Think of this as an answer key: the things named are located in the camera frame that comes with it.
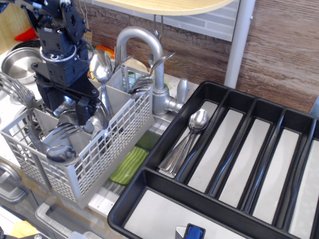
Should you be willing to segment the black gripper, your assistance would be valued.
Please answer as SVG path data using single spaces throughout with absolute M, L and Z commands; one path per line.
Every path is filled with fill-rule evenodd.
M 76 102 L 79 125 L 85 125 L 99 104 L 99 93 L 89 81 L 89 56 L 86 46 L 68 46 L 56 49 L 40 47 L 43 62 L 33 63 L 36 84 L 45 105 L 55 111 L 67 96 Z

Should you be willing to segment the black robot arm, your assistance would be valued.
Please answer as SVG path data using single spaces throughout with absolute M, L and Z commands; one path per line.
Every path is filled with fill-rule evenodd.
M 2 0 L 22 8 L 40 41 L 41 63 L 33 63 L 35 81 L 45 105 L 52 111 L 70 98 L 78 123 L 85 125 L 100 103 L 97 88 L 88 79 L 91 58 L 83 34 L 85 20 L 72 0 Z

